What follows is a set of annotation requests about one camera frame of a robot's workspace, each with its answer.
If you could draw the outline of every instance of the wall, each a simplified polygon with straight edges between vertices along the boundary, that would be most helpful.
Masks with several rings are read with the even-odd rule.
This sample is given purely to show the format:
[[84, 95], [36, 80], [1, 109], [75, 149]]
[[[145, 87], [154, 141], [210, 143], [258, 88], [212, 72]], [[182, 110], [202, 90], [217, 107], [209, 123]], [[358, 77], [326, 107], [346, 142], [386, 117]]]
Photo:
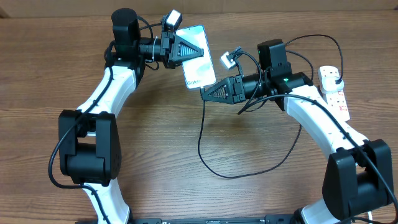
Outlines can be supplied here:
[[3, 17], [105, 16], [121, 7], [139, 14], [394, 9], [398, 0], [0, 0]]

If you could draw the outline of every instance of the wooden table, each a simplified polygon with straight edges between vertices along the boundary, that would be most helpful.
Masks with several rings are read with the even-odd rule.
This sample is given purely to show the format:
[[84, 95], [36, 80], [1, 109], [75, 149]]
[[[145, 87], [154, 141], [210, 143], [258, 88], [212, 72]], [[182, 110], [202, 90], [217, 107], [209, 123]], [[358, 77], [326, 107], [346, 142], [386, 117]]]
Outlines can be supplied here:
[[[160, 16], [145, 18], [153, 23]], [[316, 33], [335, 37], [345, 59], [349, 124], [390, 145], [397, 192], [397, 21], [396, 11], [275, 12], [184, 15], [182, 27], [205, 26], [218, 80], [237, 74], [218, 60], [237, 46], [256, 55], [257, 44], [270, 39]], [[96, 88], [111, 40], [110, 17], [0, 20], [0, 223], [96, 218], [82, 190], [51, 184], [47, 164], [58, 140], [60, 112], [74, 110]], [[315, 69], [340, 67], [336, 46], [326, 38], [298, 40], [289, 49], [308, 57]], [[310, 75], [305, 61], [288, 57], [294, 72]], [[241, 61], [246, 74], [256, 71], [249, 59]], [[203, 157], [222, 174], [274, 166], [299, 129], [274, 103], [238, 116], [240, 107], [206, 104]], [[226, 180], [198, 158], [200, 121], [199, 91], [186, 89], [181, 68], [146, 70], [118, 117], [123, 151], [118, 179], [136, 218], [261, 217], [292, 213], [322, 196], [326, 159], [307, 132], [278, 169]], [[72, 183], [60, 173], [58, 157], [53, 169], [61, 183]], [[374, 216], [391, 221], [394, 208], [379, 209]]]

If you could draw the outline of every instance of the power strip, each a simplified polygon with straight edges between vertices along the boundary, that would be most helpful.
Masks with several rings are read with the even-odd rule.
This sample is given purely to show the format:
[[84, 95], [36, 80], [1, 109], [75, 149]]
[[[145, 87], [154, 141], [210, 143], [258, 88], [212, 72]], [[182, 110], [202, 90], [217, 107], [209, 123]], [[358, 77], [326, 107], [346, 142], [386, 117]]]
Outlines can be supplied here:
[[322, 97], [326, 103], [333, 108], [336, 114], [343, 120], [348, 121], [350, 119], [346, 97], [344, 95], [343, 89], [330, 91], [333, 86], [327, 86], [328, 82], [325, 80], [335, 79], [340, 77], [338, 69], [333, 66], [322, 66], [318, 69], [319, 81], [321, 83]]

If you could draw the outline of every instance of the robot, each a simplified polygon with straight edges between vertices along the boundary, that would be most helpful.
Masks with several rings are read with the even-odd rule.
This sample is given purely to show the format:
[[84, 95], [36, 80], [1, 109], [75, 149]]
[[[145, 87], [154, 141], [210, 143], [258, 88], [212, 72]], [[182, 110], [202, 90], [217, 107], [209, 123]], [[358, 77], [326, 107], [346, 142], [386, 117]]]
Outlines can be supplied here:
[[[138, 20], [147, 26], [140, 28]], [[207, 90], [200, 88], [203, 103], [236, 104], [248, 100], [242, 113], [257, 103], [275, 101], [281, 111], [286, 111], [307, 130], [328, 158], [323, 197], [290, 215], [211, 220], [133, 219], [117, 179], [121, 147], [116, 118], [127, 97], [139, 85], [146, 67], [155, 70], [158, 62], [162, 62], [165, 68], [175, 69], [186, 60], [202, 57], [203, 49], [175, 34], [182, 22], [182, 15], [175, 10], [165, 15], [159, 24], [150, 25], [132, 9], [118, 9], [112, 15], [112, 22], [115, 40], [104, 54], [104, 78], [77, 110], [61, 112], [60, 140], [49, 162], [49, 177], [54, 185], [63, 189], [83, 189], [88, 194], [98, 220], [85, 223], [350, 223], [353, 219], [364, 220], [354, 217], [360, 213], [390, 203], [397, 206], [389, 146], [381, 139], [368, 140], [335, 116], [311, 79], [302, 72], [292, 73], [284, 43], [269, 40], [257, 46], [258, 73], [245, 76], [240, 72]], [[160, 38], [153, 38], [152, 26], [162, 27]], [[150, 29], [151, 38], [141, 37], [141, 29]], [[194, 50], [191, 54], [183, 54], [183, 45]], [[221, 59], [224, 58], [228, 66], [240, 55], [237, 49]], [[157, 63], [157, 68], [146, 65], [149, 62]], [[78, 138], [86, 136], [94, 136], [96, 143], [78, 142]], [[70, 176], [76, 185], [62, 185], [54, 179], [52, 164], [58, 151], [62, 174]], [[365, 167], [365, 171], [357, 174], [356, 165]]]

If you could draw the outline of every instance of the white power strip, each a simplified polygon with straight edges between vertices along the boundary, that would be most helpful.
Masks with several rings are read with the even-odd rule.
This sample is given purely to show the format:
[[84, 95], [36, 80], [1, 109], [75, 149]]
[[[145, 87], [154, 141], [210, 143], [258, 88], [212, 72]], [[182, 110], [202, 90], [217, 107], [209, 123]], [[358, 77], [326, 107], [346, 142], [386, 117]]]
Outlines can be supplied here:
[[342, 120], [348, 121], [350, 117], [343, 89], [338, 88], [335, 91], [330, 91], [334, 86], [327, 86], [329, 82], [326, 82], [327, 80], [334, 80], [336, 77], [340, 77], [338, 69], [333, 66], [322, 66], [318, 70], [318, 76], [321, 83], [323, 99], [334, 109], [335, 113], [338, 114]]

